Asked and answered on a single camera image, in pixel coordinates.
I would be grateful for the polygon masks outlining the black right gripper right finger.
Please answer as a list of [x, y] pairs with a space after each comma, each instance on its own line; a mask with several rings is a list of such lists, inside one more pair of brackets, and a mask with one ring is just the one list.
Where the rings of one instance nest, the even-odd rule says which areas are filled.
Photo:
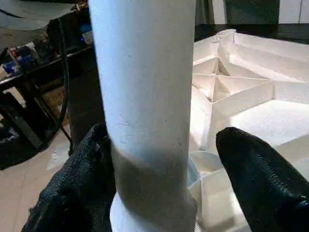
[[253, 232], [309, 230], [309, 182], [271, 145], [226, 127], [216, 148]]

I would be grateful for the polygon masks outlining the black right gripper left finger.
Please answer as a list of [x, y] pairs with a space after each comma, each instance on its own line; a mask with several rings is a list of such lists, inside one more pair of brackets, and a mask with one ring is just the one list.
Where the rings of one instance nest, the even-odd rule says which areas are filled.
[[40, 192], [24, 232], [110, 232], [116, 193], [111, 141], [94, 125]]

